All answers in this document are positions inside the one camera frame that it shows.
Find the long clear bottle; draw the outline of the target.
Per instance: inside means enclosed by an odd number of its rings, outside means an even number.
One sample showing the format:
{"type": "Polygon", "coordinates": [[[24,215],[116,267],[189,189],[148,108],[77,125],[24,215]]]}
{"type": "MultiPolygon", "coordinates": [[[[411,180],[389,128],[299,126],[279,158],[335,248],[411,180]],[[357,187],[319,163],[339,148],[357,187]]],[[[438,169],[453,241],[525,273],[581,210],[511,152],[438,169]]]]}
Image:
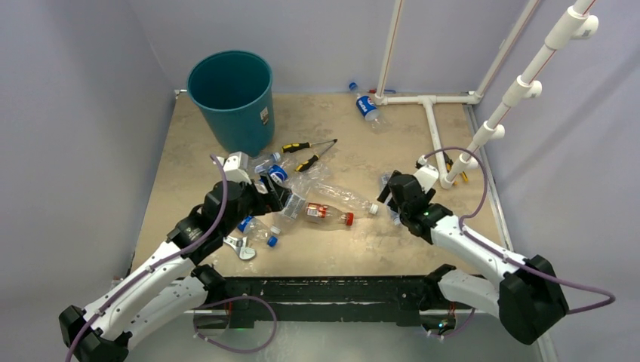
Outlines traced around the long clear bottle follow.
{"type": "Polygon", "coordinates": [[[325,182],[312,182],[311,191],[354,213],[376,216],[379,207],[355,190],[325,182]]]}

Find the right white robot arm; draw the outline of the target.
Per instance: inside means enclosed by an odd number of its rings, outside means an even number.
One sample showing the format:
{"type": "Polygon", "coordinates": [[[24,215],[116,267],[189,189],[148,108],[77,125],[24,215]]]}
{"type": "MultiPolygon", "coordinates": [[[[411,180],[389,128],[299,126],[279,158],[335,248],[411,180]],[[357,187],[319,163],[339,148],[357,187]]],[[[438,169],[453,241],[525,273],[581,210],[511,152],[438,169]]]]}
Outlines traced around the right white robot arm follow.
{"type": "Polygon", "coordinates": [[[569,312],[555,271],[542,256],[513,253],[461,224],[460,217],[432,202],[437,170],[413,174],[394,171],[378,196],[399,215],[408,231],[471,265],[479,276],[443,268],[426,283],[423,295],[432,306],[461,302],[496,317],[517,341],[530,345],[569,312]]]}

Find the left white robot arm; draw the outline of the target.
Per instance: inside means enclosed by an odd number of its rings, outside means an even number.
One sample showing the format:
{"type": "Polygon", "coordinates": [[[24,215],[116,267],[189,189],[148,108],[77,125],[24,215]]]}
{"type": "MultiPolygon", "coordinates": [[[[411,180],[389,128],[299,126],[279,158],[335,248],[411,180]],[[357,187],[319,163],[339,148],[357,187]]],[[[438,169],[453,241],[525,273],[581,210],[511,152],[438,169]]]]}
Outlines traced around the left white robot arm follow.
{"type": "Polygon", "coordinates": [[[121,283],[85,307],[71,305],[60,313],[65,359],[124,361],[139,342],[185,311],[245,300],[229,293],[225,278],[203,260],[241,221],[283,210],[291,195],[267,175],[260,182],[222,178],[121,283]]]}

